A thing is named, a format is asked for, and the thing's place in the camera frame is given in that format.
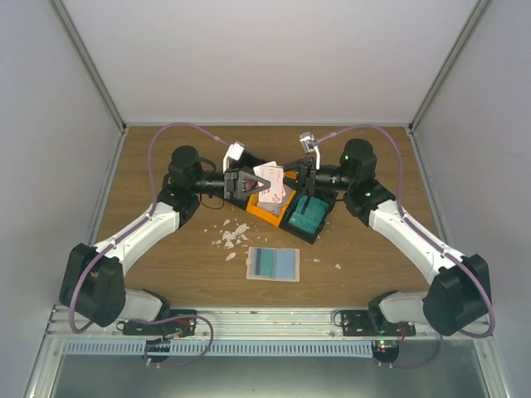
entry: table top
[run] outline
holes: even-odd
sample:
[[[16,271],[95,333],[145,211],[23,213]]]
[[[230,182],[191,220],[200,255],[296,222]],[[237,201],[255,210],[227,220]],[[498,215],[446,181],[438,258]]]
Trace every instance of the table top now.
[[[240,141],[258,157],[279,164],[302,158],[298,137],[312,131],[316,137],[337,131],[335,127],[208,127],[228,142]],[[134,220],[152,201],[147,169],[149,143],[156,127],[129,129],[100,226],[102,240]],[[430,231],[435,231],[417,161],[406,131],[388,128],[397,140],[404,161],[403,202],[408,211]],[[337,164],[345,142],[368,139],[378,156],[377,178],[391,192],[397,186],[397,158],[392,145],[378,131],[362,129],[319,145],[321,163]],[[171,128],[162,133],[153,150],[153,169],[160,186],[173,150],[193,145],[199,155],[221,167],[227,150],[190,128]],[[220,199],[204,199],[219,206]],[[223,231],[246,223],[248,241],[233,249],[212,244]],[[300,282],[286,283],[246,278],[244,244],[300,249]],[[236,257],[226,261],[230,253]],[[193,218],[142,256],[126,276],[126,287],[147,289],[169,299],[174,306],[276,306],[357,307],[389,290],[426,290],[417,268],[383,236],[350,216],[338,202],[329,214],[319,239],[310,245],[286,231],[228,203],[221,210],[200,206]]]

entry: gray floor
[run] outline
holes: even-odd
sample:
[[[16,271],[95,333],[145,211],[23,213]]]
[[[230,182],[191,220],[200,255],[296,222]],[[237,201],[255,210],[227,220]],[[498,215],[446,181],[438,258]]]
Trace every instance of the gray floor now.
[[[434,342],[407,342],[400,362],[420,362]],[[172,361],[182,359],[170,358]],[[207,357],[191,366],[146,368],[140,357],[67,356],[55,398],[92,397],[485,397],[471,342],[446,342],[440,360],[416,370],[361,358]]]

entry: wooden table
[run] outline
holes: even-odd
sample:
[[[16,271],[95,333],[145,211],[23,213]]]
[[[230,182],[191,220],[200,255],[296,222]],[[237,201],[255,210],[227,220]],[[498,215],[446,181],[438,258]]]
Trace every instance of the wooden table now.
[[[241,141],[258,157],[284,164],[304,156],[298,137],[312,131],[321,137],[334,127],[209,127],[209,131],[229,142]],[[99,239],[119,231],[152,200],[147,169],[149,143],[157,128],[131,128],[114,177],[110,198],[101,224]],[[387,129],[398,141],[405,166],[404,206],[428,229],[435,230],[417,162],[406,132]],[[366,138],[378,156],[377,177],[382,185],[396,191],[397,159],[391,144],[378,132],[364,129],[347,133],[320,145],[322,163],[337,164],[349,138]],[[193,145],[200,156],[218,167],[226,147],[190,128],[173,128],[163,133],[153,151],[157,184],[167,171],[172,151]],[[216,198],[206,199],[217,206]],[[225,220],[230,224],[223,226]],[[164,238],[130,270],[126,286],[162,294],[176,306],[277,306],[354,307],[366,306],[369,299],[398,289],[404,292],[426,289],[417,268],[385,238],[351,217],[343,203],[337,203],[329,223],[314,245],[299,240],[232,205],[221,210],[203,206],[176,233]],[[236,223],[251,228],[249,245],[300,249],[300,282],[283,283],[246,279],[246,247],[234,249],[212,245],[223,230],[233,231]],[[229,253],[236,257],[226,261]]]

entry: vent grille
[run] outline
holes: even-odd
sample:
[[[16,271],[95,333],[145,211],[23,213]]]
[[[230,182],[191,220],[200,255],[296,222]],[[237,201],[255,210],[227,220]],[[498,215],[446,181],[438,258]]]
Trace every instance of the vent grille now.
[[[207,346],[205,341],[177,340],[169,352],[153,355],[195,356]],[[64,348],[68,355],[142,355],[144,340],[72,339]],[[312,341],[216,341],[209,356],[218,357],[366,357],[373,356],[371,342],[312,342]]]

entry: white wall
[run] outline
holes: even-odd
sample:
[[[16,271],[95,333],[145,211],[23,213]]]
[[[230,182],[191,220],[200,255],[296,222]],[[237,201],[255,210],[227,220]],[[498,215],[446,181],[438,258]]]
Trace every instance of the white wall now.
[[[411,121],[475,0],[66,0],[128,123]]]
[[[527,397],[531,317],[531,3],[494,1],[418,139],[453,242],[490,265],[494,333]]]
[[[47,2],[0,12],[0,396],[26,389],[118,133]]]

